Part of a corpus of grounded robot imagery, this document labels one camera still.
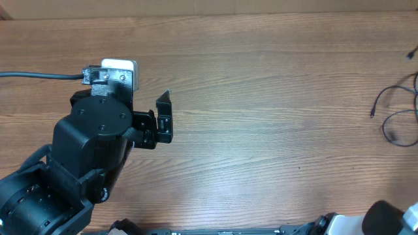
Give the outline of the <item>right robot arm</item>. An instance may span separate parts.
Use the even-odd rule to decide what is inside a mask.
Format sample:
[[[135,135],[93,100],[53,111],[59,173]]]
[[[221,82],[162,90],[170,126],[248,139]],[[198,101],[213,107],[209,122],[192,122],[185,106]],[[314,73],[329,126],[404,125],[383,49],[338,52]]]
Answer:
[[[402,211],[385,200],[375,202],[364,215],[329,213],[302,225],[294,234],[417,235],[417,205]]]

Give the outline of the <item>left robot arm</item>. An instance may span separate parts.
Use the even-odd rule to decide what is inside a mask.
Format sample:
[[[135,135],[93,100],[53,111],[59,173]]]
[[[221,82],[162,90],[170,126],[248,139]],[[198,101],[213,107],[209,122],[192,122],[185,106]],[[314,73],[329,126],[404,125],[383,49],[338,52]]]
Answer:
[[[172,141],[169,92],[135,112],[112,96],[75,93],[53,140],[1,180],[2,234],[77,234],[108,200],[133,148]]]

